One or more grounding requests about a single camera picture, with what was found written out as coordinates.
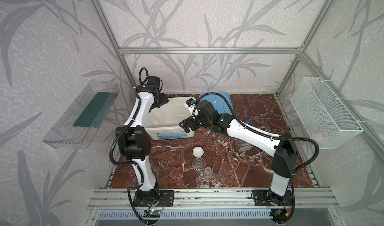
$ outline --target blue tray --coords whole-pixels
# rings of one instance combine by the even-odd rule
[[[231,108],[233,108],[231,98],[229,97],[228,93],[224,93],[224,92],[216,92],[216,93],[223,95],[225,97],[225,99],[227,99],[228,103],[231,105]],[[202,101],[207,100],[208,102],[211,102],[211,104],[214,106],[214,108],[217,110],[217,112],[219,114],[228,113],[228,114],[232,115],[231,110],[229,110],[224,99],[222,99],[220,96],[210,94],[210,95],[205,96],[201,100]]]

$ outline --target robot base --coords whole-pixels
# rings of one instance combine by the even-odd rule
[[[157,185],[157,181],[153,190],[150,191],[142,191],[137,190],[135,193],[135,198],[133,200],[134,207],[147,207],[153,203],[156,203],[160,200],[155,206],[163,207],[171,207],[173,206],[175,191],[173,190],[159,190],[159,186]]]
[[[252,194],[251,194],[252,196],[251,197],[255,201],[255,206],[271,206],[271,205],[277,206],[276,204],[273,204],[268,199],[267,194],[268,194],[268,189],[266,189],[266,190],[252,190]],[[289,202],[289,204],[292,205],[292,200],[293,200],[292,192],[290,190],[286,190],[283,199],[284,199],[284,201],[281,202],[278,206],[284,206],[284,202],[285,202],[285,206],[289,207],[285,200],[287,200]]]

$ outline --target white mesh basket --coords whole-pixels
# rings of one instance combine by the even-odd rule
[[[304,77],[291,102],[320,149],[338,148],[363,131],[356,118],[319,77]]]

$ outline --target wallpaper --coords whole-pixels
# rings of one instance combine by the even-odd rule
[[[299,47],[325,0],[99,1],[119,47]],[[276,92],[293,56],[124,55],[172,93]]]
[[[100,1],[120,47],[297,47],[325,0]]]
[[[384,0],[338,0],[306,53],[384,140]]]
[[[78,225],[134,102],[88,0],[0,0],[0,225]],[[90,79],[120,93],[87,149],[41,139]]]
[[[288,84],[278,96],[287,113],[295,135],[308,133],[293,108],[290,98],[305,76],[314,76],[305,63],[300,62]],[[307,160],[314,147],[300,142]],[[379,226],[384,221],[384,164],[374,155],[361,135],[336,149],[320,150],[310,164],[322,187],[331,187],[351,226]]]
[[[143,65],[162,79],[168,93],[273,93],[293,58],[292,54],[142,54],[126,57],[126,62],[135,81],[139,82]]]

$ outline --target clear plastic container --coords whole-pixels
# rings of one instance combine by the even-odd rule
[[[237,145],[239,152],[247,151],[252,148],[252,144],[238,138],[235,138],[235,145]]]
[[[92,79],[43,137],[54,148],[87,148],[120,90]]]

